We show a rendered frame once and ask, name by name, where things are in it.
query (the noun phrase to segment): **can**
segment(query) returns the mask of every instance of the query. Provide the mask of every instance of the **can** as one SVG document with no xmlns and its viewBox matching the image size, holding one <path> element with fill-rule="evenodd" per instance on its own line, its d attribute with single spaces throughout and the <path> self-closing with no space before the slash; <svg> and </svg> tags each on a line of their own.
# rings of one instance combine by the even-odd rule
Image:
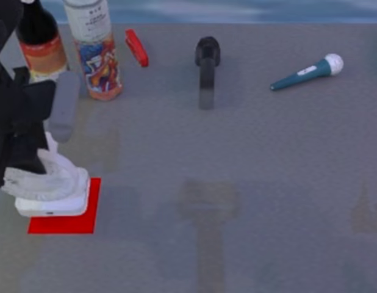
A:
<svg viewBox="0 0 377 293">
<path fill-rule="evenodd" d="M 123 89 L 107 0 L 64 0 L 90 96 L 110 101 Z"/>
</svg>

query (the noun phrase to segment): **gray table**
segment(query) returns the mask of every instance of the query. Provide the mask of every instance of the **gray table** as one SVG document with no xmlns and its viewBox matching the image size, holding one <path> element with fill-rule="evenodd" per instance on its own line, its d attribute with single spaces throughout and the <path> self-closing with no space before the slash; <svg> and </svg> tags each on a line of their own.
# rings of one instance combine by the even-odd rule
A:
<svg viewBox="0 0 377 293">
<path fill-rule="evenodd" d="M 205 35 L 222 50 L 211 112 L 193 60 Z M 115 38 L 122 96 L 83 89 L 60 147 L 102 178 L 96 233 L 27 236 L 0 194 L 0 293 L 377 292 L 377 25 L 135 25 Z M 329 52 L 339 76 L 269 91 Z M 14 40 L 2 60 L 23 64 Z"/>
</svg>

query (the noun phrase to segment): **red square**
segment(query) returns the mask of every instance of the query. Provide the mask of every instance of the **red square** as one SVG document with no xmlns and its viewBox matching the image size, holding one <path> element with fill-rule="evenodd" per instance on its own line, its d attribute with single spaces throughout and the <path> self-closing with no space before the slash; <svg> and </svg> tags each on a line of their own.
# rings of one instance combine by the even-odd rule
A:
<svg viewBox="0 0 377 293">
<path fill-rule="evenodd" d="M 28 234 L 93 234 L 98 210 L 101 179 L 92 178 L 88 206 L 84 214 L 75 217 L 33 217 Z"/>
</svg>

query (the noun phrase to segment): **white tip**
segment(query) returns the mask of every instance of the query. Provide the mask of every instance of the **white tip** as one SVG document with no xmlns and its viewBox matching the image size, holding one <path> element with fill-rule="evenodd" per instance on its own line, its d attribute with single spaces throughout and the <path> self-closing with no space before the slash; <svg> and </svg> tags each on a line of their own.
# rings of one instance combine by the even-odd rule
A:
<svg viewBox="0 0 377 293">
<path fill-rule="evenodd" d="M 338 54 L 327 54 L 325 60 L 328 61 L 329 66 L 331 67 L 331 75 L 337 75 L 342 71 L 344 62 Z"/>
</svg>

